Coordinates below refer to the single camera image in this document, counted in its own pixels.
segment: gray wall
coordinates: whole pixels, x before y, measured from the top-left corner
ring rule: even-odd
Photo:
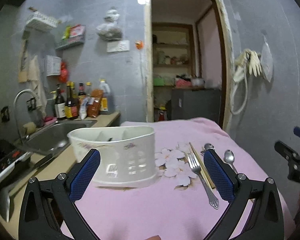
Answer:
[[[230,0],[224,2],[229,20],[236,26]],[[121,111],[121,122],[145,121],[145,51],[141,51],[140,54],[134,47],[136,40],[144,40],[144,6],[138,4],[137,0],[27,0],[20,8],[4,6],[0,12],[0,108],[9,105],[12,109],[14,96],[26,87],[25,84],[17,82],[17,66],[23,29],[30,15],[30,11],[27,10],[29,6],[56,18],[72,18],[71,24],[85,24],[86,43],[63,52],[63,58],[69,64],[69,79],[76,83],[90,81],[97,87],[99,79],[106,78],[114,93],[116,108]],[[115,6],[121,14],[119,25],[122,27],[124,39],[130,40],[129,52],[106,53],[106,42],[96,34],[96,27],[103,23],[103,17],[111,6]],[[55,55],[53,34],[62,35],[65,25],[51,33],[31,31],[31,56],[37,54],[39,59],[42,59],[46,55]],[[239,44],[238,35],[233,35],[236,44]],[[55,90],[58,81],[54,77],[46,78],[45,73],[42,73],[42,80],[47,97],[50,98],[50,91]],[[22,123],[33,119],[26,111],[25,100],[28,98],[28,95],[20,98],[19,119]],[[9,123],[2,125],[1,135],[8,140],[17,137],[13,115]]]
[[[293,128],[300,126],[300,8],[294,0],[231,0],[231,4],[241,18],[237,26],[242,48],[261,52],[266,34],[274,76],[271,83],[248,80],[248,103],[233,118],[230,134],[275,179],[294,215],[300,186],[287,180],[287,162],[275,152],[274,143],[282,140],[300,153],[300,139],[293,135]]]

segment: stove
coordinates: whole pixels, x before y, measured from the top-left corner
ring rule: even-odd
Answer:
[[[28,168],[29,157],[32,154],[17,149],[5,140],[0,140],[0,184],[9,184],[17,174]]]

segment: white basket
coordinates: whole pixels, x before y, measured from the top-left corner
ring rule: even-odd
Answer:
[[[48,32],[58,26],[58,20],[36,11],[29,16],[26,26],[38,31]]]
[[[61,58],[47,55],[46,69],[48,76],[59,76],[61,72]]]
[[[80,128],[68,137],[78,162],[90,149],[100,152],[101,163],[92,178],[97,186],[139,188],[157,180],[152,127]]]

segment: fork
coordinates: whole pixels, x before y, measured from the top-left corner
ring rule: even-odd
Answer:
[[[190,168],[191,168],[192,172],[199,176],[199,178],[202,182],[202,185],[203,185],[204,189],[206,190],[206,193],[207,193],[208,199],[209,199],[209,204],[211,206],[213,206],[215,209],[218,209],[219,208],[219,200],[214,195],[214,193],[211,191],[211,189],[207,185],[206,181],[202,177],[202,175],[200,173],[201,167],[199,165],[199,162],[198,162],[197,158],[193,154],[188,154],[187,158],[188,158],[188,162],[189,162],[189,165],[190,165]]]

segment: blue gripper pad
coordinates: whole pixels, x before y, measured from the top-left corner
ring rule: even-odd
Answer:
[[[204,152],[203,163],[221,198],[231,203],[234,200],[233,184],[209,150]]]
[[[95,149],[92,150],[94,150],[94,152],[71,182],[69,198],[72,202],[82,198],[93,175],[100,165],[100,152]]]

